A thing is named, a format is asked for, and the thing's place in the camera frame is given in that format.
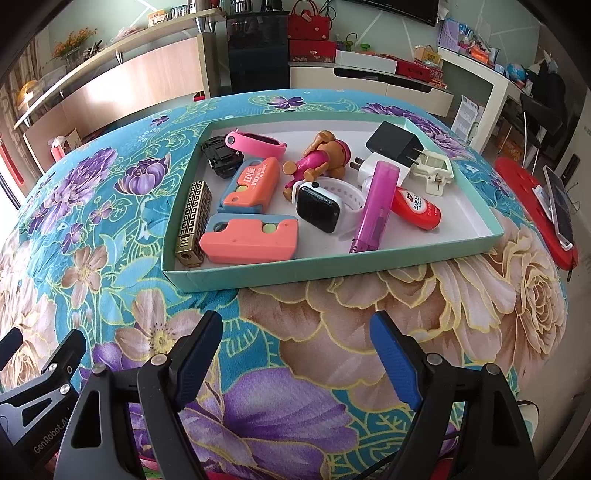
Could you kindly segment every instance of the bottle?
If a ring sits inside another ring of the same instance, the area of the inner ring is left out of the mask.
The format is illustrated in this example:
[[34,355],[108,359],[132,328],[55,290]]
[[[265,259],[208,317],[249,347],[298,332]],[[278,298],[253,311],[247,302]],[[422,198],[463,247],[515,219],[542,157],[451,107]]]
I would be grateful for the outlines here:
[[437,206],[401,188],[397,188],[394,194],[392,211],[407,222],[427,231],[433,230],[441,222],[441,210]]

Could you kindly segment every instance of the watch face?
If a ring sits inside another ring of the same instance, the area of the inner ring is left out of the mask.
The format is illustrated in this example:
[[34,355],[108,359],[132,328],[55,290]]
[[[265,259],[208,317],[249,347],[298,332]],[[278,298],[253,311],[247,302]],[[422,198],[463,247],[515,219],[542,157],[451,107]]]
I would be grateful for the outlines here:
[[334,200],[309,187],[299,189],[295,210],[300,218],[326,233],[335,231],[340,215],[340,207]]

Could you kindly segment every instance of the toy figure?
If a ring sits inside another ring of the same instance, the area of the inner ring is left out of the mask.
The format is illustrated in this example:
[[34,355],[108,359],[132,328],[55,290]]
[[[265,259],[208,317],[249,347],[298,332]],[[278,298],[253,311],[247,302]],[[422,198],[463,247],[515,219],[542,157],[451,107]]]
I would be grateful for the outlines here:
[[303,158],[297,163],[286,161],[283,164],[283,173],[294,177],[285,185],[283,196],[291,201],[291,188],[300,180],[315,181],[323,174],[342,180],[350,158],[351,150],[345,142],[337,140],[328,130],[319,132],[306,148]]

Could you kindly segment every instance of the blue fabric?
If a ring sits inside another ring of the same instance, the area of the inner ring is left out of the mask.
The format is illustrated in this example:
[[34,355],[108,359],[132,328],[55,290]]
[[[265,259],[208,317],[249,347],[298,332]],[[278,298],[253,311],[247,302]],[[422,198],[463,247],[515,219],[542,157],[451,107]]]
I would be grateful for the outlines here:
[[[160,268],[181,178],[207,125],[285,111],[401,115],[475,185],[505,229],[488,254],[287,286],[187,294]],[[542,296],[548,307],[536,310]],[[112,369],[168,352],[206,310],[224,321],[218,355],[181,414],[204,467],[245,479],[350,479],[395,451],[413,412],[369,340],[385,309],[426,351],[455,365],[496,361],[514,391],[560,341],[566,303],[535,227],[479,155],[405,102],[337,90],[244,93],[191,103],[110,132],[58,162],[31,192],[0,258],[0,336],[25,346],[1,374],[30,380],[71,328]],[[152,454],[132,406],[140,451]],[[450,428],[459,426],[455,407]]]

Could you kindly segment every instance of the screw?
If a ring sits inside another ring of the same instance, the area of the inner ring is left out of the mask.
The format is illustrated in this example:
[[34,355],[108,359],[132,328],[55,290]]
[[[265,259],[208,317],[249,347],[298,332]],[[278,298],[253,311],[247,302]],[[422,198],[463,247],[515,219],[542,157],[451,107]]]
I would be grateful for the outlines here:
[[159,353],[158,355],[154,355],[150,362],[152,363],[152,365],[159,366],[164,365],[167,359],[168,358],[166,357],[166,355],[164,355],[163,353]]
[[102,362],[97,362],[92,366],[92,372],[95,375],[100,375],[102,372],[104,372],[107,369],[107,366],[102,363]]
[[495,364],[486,364],[486,371],[491,375],[498,375],[501,373],[501,369]]
[[427,355],[427,363],[430,365],[441,365],[443,358],[437,353],[430,353]]

